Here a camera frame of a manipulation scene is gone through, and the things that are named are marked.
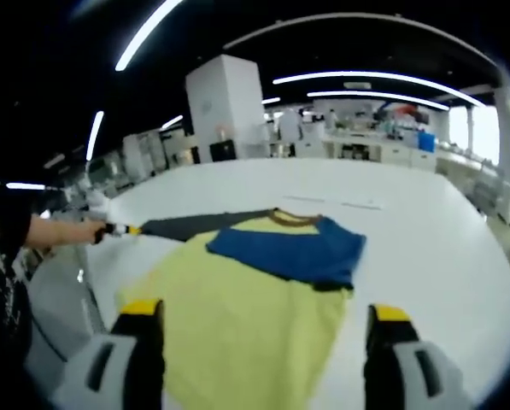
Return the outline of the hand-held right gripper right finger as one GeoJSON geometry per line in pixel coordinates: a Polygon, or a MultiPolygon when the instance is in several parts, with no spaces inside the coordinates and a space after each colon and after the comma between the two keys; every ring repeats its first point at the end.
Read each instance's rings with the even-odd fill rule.
{"type": "Polygon", "coordinates": [[[473,408],[460,369],[398,307],[368,307],[363,376],[366,409],[473,408]]]}

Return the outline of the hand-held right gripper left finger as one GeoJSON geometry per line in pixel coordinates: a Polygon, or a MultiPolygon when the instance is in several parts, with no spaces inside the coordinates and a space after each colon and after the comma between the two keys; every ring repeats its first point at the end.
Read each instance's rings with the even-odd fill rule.
{"type": "Polygon", "coordinates": [[[163,409],[164,302],[125,305],[109,333],[67,360],[50,401],[55,409],[163,409]]]}

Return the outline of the person's left hand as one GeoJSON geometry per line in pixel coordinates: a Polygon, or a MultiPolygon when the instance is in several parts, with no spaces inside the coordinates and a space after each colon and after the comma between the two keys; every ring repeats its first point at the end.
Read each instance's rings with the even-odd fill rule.
{"type": "Polygon", "coordinates": [[[98,220],[83,220],[72,227],[71,238],[74,243],[95,244],[106,229],[106,223],[98,220]]]}

